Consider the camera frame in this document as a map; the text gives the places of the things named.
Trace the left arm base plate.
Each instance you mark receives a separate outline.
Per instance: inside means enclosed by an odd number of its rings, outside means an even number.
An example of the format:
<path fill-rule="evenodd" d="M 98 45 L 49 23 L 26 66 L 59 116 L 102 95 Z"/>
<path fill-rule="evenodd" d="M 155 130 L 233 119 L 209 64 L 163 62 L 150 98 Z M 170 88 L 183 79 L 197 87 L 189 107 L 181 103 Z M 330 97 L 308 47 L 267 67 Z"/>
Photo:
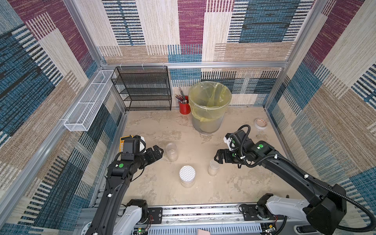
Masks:
<path fill-rule="evenodd" d="M 129 206 L 125 209 L 118 225 L 149 225 L 161 224 L 163 216 L 162 207 L 153 207 L 144 210 L 138 206 Z"/>

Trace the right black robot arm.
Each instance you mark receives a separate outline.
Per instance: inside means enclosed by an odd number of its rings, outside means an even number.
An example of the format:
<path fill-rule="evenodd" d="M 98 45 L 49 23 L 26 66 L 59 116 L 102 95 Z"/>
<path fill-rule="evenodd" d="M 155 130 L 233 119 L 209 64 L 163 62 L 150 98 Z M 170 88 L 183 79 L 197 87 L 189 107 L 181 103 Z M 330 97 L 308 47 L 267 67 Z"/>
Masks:
<path fill-rule="evenodd" d="M 227 149 L 219 149 L 214 161 L 219 164 L 235 164 L 238 168 L 243 165 L 247 168 L 262 166 L 279 176 L 304 197 L 303 201 L 299 201 L 281 198 L 271 193 L 265 194 L 255 206 L 261 220 L 267 220 L 273 215 L 292 217 L 307 222 L 315 232 L 323 235 L 332 235 L 337 229 L 353 233 L 375 230 L 374 214 L 349 198 L 342 186 L 331 186 L 308 174 L 265 141 L 253 142 L 248 137 L 250 130 L 251 127 L 245 124 L 236 132 L 226 134 L 224 142 Z M 369 225 L 360 228 L 340 225 L 347 213 L 348 203 L 369 217 Z"/>

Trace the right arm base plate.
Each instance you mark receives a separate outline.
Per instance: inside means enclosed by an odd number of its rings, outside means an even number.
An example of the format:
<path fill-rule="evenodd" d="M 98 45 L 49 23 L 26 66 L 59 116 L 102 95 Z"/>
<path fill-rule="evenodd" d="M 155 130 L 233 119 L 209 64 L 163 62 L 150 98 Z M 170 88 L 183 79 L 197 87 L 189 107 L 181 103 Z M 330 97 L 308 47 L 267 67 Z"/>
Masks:
<path fill-rule="evenodd" d="M 273 220 L 279 221 L 285 219 L 284 215 L 272 214 L 266 206 L 258 204 L 240 204 L 238 206 L 239 212 L 243 215 L 245 221 L 256 220 Z"/>

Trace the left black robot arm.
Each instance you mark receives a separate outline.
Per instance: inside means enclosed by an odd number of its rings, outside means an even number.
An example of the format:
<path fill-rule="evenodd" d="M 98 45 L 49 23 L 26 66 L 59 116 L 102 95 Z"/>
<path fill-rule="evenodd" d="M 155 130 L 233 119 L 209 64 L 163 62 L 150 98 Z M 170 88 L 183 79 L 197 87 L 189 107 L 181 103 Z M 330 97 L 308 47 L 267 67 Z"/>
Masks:
<path fill-rule="evenodd" d="M 104 195 L 89 226 L 87 235 L 111 235 L 122 199 L 134 174 L 163 157 L 164 150 L 158 146 L 145 152 L 127 150 L 119 152 L 108 166 Z"/>

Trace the small jar with rice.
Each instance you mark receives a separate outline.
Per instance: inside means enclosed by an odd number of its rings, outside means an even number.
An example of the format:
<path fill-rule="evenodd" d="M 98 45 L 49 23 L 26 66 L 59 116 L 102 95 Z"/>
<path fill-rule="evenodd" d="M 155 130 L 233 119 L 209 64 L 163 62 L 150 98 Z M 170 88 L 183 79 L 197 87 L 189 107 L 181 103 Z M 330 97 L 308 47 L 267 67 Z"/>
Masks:
<path fill-rule="evenodd" d="M 208 174 L 210 176 L 216 176 L 219 171 L 220 164 L 215 160 L 211 160 L 208 167 Z"/>

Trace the bin with yellow bag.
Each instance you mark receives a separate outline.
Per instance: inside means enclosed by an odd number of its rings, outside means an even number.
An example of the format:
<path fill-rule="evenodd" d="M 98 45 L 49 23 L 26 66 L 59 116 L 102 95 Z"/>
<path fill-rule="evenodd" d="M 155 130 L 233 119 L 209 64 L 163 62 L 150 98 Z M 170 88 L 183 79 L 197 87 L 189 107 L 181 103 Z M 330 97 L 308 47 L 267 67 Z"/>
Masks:
<path fill-rule="evenodd" d="M 216 132 L 231 99 L 229 88 L 219 82 L 204 81 L 191 86 L 189 105 L 194 128 L 203 134 Z"/>

